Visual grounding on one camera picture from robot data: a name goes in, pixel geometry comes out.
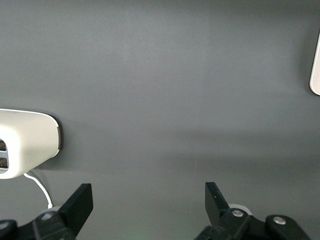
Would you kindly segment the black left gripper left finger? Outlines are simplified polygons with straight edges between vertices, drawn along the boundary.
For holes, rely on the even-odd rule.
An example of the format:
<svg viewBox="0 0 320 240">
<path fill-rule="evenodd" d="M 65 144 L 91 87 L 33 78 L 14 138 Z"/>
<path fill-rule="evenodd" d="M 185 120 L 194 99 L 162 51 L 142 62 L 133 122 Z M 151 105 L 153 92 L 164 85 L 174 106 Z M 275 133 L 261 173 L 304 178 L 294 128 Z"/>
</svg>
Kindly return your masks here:
<svg viewBox="0 0 320 240">
<path fill-rule="evenodd" d="M 25 225 L 0 221 L 2 240 L 75 240 L 93 210 L 92 185 L 81 184 L 57 210 L 49 209 Z"/>
</svg>

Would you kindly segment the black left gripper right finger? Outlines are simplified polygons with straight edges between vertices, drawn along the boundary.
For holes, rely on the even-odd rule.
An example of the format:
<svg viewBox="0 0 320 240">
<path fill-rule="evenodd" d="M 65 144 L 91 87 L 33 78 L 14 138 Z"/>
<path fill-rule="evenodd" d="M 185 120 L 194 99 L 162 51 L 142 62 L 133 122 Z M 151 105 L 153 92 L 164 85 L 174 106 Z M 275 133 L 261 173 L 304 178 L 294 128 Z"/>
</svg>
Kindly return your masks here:
<svg viewBox="0 0 320 240">
<path fill-rule="evenodd" d="M 230 207 L 215 182 L 205 184 L 205 210 L 211 225 L 197 240 L 309 240 L 310 237 L 292 218 L 268 215 L 258 220 L 239 207 Z"/>
</svg>

